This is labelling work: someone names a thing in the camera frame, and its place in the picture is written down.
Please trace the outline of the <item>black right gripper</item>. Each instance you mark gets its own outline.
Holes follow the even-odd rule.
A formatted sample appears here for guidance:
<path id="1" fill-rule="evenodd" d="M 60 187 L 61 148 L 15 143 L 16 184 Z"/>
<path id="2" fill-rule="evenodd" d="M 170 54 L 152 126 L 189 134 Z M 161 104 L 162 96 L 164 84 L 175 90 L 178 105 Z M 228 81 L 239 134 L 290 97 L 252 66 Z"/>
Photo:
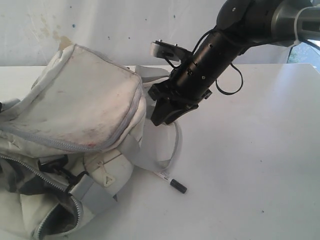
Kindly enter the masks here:
<path id="1" fill-rule="evenodd" d="M 234 59 L 234 45 L 221 33 L 210 33 L 195 53 L 168 80 L 152 88 L 156 100 L 151 121 L 171 124 L 196 110 L 205 92 Z"/>

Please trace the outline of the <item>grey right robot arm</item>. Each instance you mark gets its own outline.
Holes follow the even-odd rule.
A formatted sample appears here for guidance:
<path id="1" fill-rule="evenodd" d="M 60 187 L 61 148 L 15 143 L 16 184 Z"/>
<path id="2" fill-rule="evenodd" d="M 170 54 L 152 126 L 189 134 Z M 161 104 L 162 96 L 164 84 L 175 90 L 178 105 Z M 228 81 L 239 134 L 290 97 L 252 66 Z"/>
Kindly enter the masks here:
<path id="1" fill-rule="evenodd" d="M 211 95 L 211 85 L 240 55 L 263 45 L 315 45 L 320 38 L 320 9 L 309 0 L 228 0 L 216 25 L 189 51 L 160 40 L 152 55 L 173 66 L 167 80 L 153 84 L 148 95 L 155 101 L 154 125 L 171 124 L 196 110 Z"/>

